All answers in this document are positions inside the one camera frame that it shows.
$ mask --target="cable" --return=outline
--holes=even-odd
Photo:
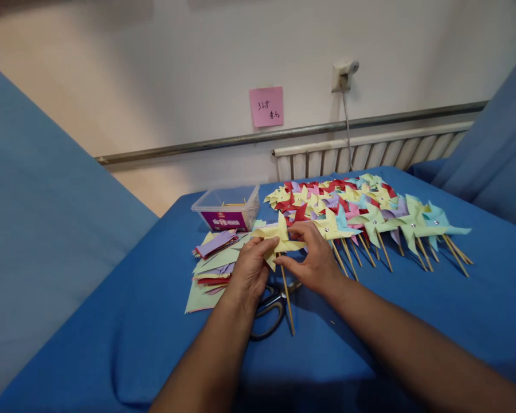
[[[351,143],[350,143],[350,121],[348,120],[348,107],[346,106],[346,85],[348,84],[348,76],[341,76],[340,78],[340,86],[342,87],[342,103],[344,104],[344,115],[346,116],[346,133],[348,138],[348,163],[350,165],[350,171],[354,170],[354,166],[352,165],[353,153],[351,151]]]

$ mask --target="purple label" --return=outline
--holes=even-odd
[[[248,232],[242,212],[201,212],[214,231],[238,229]]]

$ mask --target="plastic box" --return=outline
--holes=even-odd
[[[212,189],[191,206],[211,231],[237,229],[248,232],[260,210],[258,190],[260,185],[239,186],[229,189]],[[226,206],[225,204],[243,204]]]

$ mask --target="table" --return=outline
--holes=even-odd
[[[435,272],[424,272],[389,241],[394,273],[364,262],[360,281],[516,382],[516,226],[391,167],[308,181],[364,172],[380,175],[399,193],[431,200],[453,225],[472,227],[457,243],[476,265],[467,279],[442,252]],[[261,200],[277,185],[262,185]],[[209,315],[183,313],[195,265],[191,250],[207,231],[190,210],[200,195],[182,196],[170,208],[14,379],[0,409],[148,408]],[[277,211],[262,204],[259,218],[276,221]],[[173,232],[183,235],[174,239]],[[236,408],[415,408],[321,298],[304,287],[291,303],[296,336],[285,323],[267,340],[249,343]]]

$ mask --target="blue cloth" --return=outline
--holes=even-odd
[[[0,393],[157,221],[0,73]]]
[[[437,176],[445,162],[446,159],[417,162],[409,167],[407,173],[420,179],[421,181],[430,183]]]
[[[516,67],[432,184],[516,224]]]
[[[385,237],[394,273],[364,259],[357,268],[360,281],[516,382],[516,226],[395,168],[363,172],[380,175],[399,193],[431,200],[445,209],[453,225],[472,227],[455,242],[476,265],[468,268],[467,279],[443,251],[441,263],[433,264],[435,272],[424,272],[410,253],[400,256]],[[277,186],[262,185],[260,199]],[[201,195],[185,195],[170,208],[11,383],[0,410],[130,412],[149,407],[210,314],[183,313],[195,266],[191,250],[208,231],[190,210]],[[277,211],[262,204],[259,218],[276,221]],[[280,272],[272,277],[280,280]],[[319,296],[303,287],[291,296],[291,304],[295,337],[282,323],[267,340],[249,343],[237,408],[413,408]],[[266,327],[266,321],[255,323],[256,331]]]

